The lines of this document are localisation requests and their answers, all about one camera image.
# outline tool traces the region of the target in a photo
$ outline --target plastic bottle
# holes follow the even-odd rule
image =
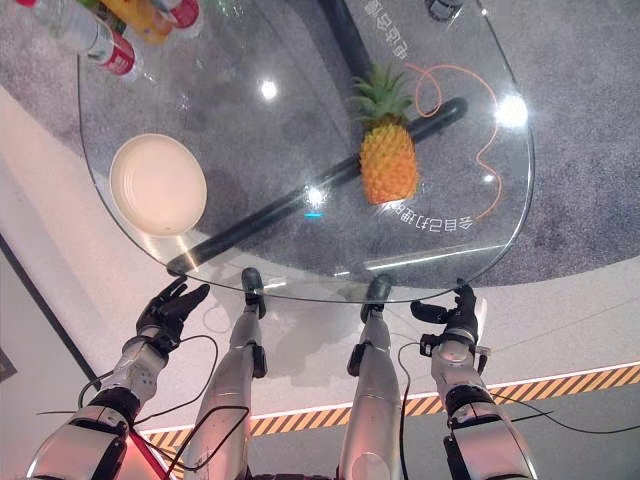
[[[141,61],[131,44],[76,0],[16,0],[67,50],[84,55],[125,80],[137,77]]]
[[[122,35],[126,30],[127,24],[120,20],[104,3],[99,0],[78,0],[78,3],[91,10],[96,17],[109,25],[120,35]]]
[[[202,30],[202,9],[198,0],[151,0],[169,22],[196,36]]]
[[[171,32],[171,23],[149,0],[102,0],[149,45],[160,45]]]

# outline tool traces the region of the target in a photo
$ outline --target white plate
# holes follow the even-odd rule
[[[193,154],[166,135],[133,137],[116,152],[109,174],[120,213],[149,235],[193,228],[207,203],[207,183]]]

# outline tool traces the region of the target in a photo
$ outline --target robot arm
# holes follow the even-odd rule
[[[187,289],[185,280],[178,278],[149,302],[113,374],[89,405],[45,440],[31,462],[28,478],[116,478],[129,428],[155,395],[158,374],[180,344],[184,321],[209,292],[209,286],[202,285],[181,296]]]
[[[451,433],[444,446],[451,475],[454,480],[537,479],[524,438],[480,378],[488,350],[477,346],[476,315],[486,306],[476,306],[468,285],[456,293],[458,306],[453,310],[411,305],[419,320],[446,324],[442,335],[422,336],[420,352],[431,357],[431,375],[447,411]],[[480,373],[474,368],[476,354]]]

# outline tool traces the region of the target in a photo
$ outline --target pineapple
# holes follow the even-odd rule
[[[367,129],[360,166],[365,196],[374,205],[411,198],[418,184],[416,152],[405,128],[404,110],[411,97],[400,93],[402,79],[403,74],[391,77],[391,66],[384,70],[378,65],[373,65],[368,79],[355,79],[358,120]]]

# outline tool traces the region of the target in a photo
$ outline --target juice bottle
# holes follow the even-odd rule
[[[149,0],[103,0],[103,3],[149,45],[164,43],[171,32],[171,23]]]

